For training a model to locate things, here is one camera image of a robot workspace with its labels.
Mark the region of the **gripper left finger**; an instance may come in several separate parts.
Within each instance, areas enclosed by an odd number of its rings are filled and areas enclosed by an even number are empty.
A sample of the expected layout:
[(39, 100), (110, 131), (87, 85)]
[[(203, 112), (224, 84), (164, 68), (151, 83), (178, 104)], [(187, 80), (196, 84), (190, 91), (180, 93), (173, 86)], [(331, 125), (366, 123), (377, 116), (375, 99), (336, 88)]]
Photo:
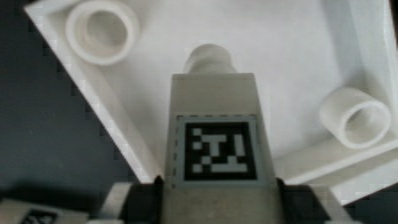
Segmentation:
[(118, 182), (87, 224), (160, 224), (164, 180)]

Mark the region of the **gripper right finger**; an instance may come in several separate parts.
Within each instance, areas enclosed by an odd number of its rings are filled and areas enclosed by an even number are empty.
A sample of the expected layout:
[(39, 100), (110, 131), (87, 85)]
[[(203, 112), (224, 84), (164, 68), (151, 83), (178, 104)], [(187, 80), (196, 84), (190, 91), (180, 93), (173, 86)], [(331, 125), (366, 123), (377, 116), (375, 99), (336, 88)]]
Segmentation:
[(290, 185), (277, 179), (286, 224), (363, 224), (327, 187)]

